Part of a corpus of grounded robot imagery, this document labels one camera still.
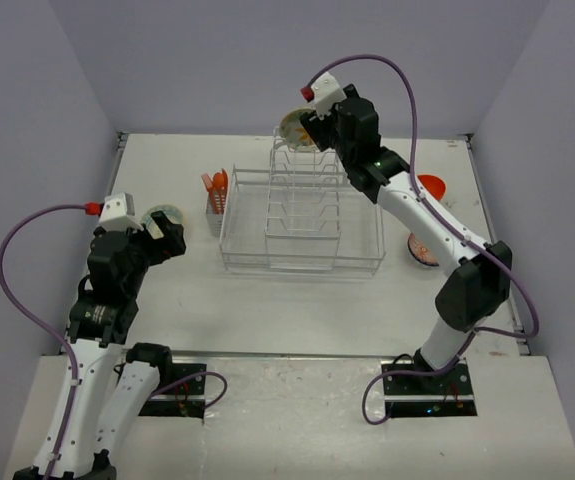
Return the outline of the yellow patterned bowl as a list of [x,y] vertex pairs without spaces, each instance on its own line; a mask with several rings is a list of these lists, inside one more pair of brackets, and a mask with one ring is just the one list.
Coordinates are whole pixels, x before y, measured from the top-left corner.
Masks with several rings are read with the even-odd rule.
[[151,234],[151,236],[154,239],[158,239],[158,238],[163,237],[163,232],[161,231],[161,229],[158,227],[156,222],[151,217],[151,214],[156,212],[156,211],[163,212],[171,223],[181,224],[181,225],[184,224],[183,213],[176,206],[169,205],[169,204],[155,205],[155,206],[149,208],[143,214],[143,216],[141,217],[141,221],[140,221],[140,223],[145,226],[146,230]]

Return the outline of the blue zigzag patterned bowl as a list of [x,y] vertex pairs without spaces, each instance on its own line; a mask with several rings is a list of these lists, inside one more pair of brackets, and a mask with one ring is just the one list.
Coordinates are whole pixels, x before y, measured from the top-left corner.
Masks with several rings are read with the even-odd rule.
[[301,117],[313,109],[301,107],[286,114],[279,124],[279,135],[285,145],[297,152],[315,152],[318,147],[301,124]]

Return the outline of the orange bowl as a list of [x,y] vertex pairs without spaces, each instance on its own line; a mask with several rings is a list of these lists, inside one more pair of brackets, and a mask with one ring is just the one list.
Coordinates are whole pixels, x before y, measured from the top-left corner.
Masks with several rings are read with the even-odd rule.
[[432,174],[421,174],[418,176],[421,191],[424,196],[433,198],[440,202],[447,190],[445,182],[438,176]]

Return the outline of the dark blue triangle bowl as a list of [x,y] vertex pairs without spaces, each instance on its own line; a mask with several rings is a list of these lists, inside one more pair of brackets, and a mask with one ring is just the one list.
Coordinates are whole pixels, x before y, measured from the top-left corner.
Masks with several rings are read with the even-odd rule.
[[409,253],[411,254],[412,258],[421,265],[427,267],[439,266],[437,257],[424,246],[420,246],[419,248],[409,248]]

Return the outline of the red rimmed patterned bowl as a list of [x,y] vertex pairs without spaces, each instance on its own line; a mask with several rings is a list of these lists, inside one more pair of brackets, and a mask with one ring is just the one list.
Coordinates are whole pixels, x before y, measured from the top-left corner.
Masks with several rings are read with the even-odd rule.
[[408,236],[407,247],[409,248],[419,248],[420,246],[426,247],[413,233]]

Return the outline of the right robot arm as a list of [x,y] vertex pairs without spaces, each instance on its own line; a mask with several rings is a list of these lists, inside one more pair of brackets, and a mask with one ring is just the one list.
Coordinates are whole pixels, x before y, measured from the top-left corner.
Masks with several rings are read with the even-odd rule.
[[329,82],[301,93],[314,110],[300,122],[316,146],[335,151],[350,184],[427,246],[446,277],[434,300],[436,325],[414,355],[415,385],[434,393],[475,328],[508,299],[512,252],[471,232],[419,185],[410,164],[382,145],[373,103],[353,86]]

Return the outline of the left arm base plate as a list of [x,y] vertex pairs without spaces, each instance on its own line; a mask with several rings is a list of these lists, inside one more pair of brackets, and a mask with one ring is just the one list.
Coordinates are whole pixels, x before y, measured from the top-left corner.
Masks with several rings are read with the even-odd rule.
[[202,372],[206,371],[206,367],[204,363],[173,363],[171,373],[163,386],[192,374],[196,377],[148,400],[141,408],[139,415],[141,417],[203,420],[206,377],[202,375]]

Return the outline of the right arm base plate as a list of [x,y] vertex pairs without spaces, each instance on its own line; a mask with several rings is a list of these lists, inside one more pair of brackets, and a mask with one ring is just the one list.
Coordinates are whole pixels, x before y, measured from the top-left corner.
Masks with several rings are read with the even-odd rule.
[[382,380],[385,413],[397,418],[440,418],[477,416],[473,386],[466,363],[459,363],[440,377],[392,375],[395,370],[412,370],[409,361],[385,363],[388,375]]

